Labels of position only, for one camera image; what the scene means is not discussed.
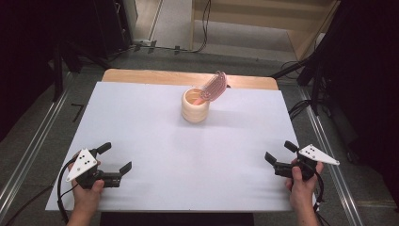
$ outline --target black curtain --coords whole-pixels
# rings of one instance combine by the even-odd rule
[[[0,141],[54,81],[50,1],[0,2]]]
[[[383,175],[399,206],[398,11],[396,1],[343,0],[298,83],[323,65],[327,93],[358,136],[348,148]]]

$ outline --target cylindrical container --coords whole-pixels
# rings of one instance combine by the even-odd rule
[[[200,105],[193,105],[200,97],[200,92],[200,89],[193,88],[187,90],[182,96],[182,115],[192,123],[203,121],[208,116],[209,101],[202,102]]]

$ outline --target human hand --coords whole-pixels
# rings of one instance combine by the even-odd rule
[[[321,173],[323,170],[323,163],[317,162],[316,171]],[[317,176],[313,175],[308,181],[302,180],[302,172],[300,167],[292,168],[293,179],[288,178],[285,181],[285,186],[291,191],[290,204],[296,212],[304,210],[312,210],[312,195],[317,183]]]
[[[71,170],[72,167],[73,163],[68,166],[68,169]],[[76,185],[76,180],[72,180],[72,187]],[[83,189],[81,186],[73,189],[74,208],[68,225],[89,225],[91,218],[97,211],[103,189],[103,180],[97,180],[91,189]]]

